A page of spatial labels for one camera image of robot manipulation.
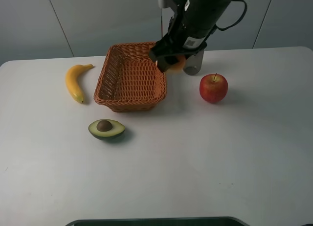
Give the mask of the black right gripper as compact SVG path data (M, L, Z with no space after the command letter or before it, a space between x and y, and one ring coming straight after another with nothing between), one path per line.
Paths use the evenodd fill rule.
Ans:
M207 33L167 33L149 50L149 57L165 73L180 70L180 56L194 55L206 47Z

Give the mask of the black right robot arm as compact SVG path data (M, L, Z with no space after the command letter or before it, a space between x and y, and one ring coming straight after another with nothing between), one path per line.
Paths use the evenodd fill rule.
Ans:
M217 21L233 1L241 0L159 0L163 8L174 12L167 33L149 50L149 57L166 72L178 63L197 55L207 46L206 40L217 29Z

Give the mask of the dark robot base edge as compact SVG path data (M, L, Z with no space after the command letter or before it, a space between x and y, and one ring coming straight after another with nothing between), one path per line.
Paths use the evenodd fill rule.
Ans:
M234 217L191 217L75 220L67 226L247 226L247 223Z

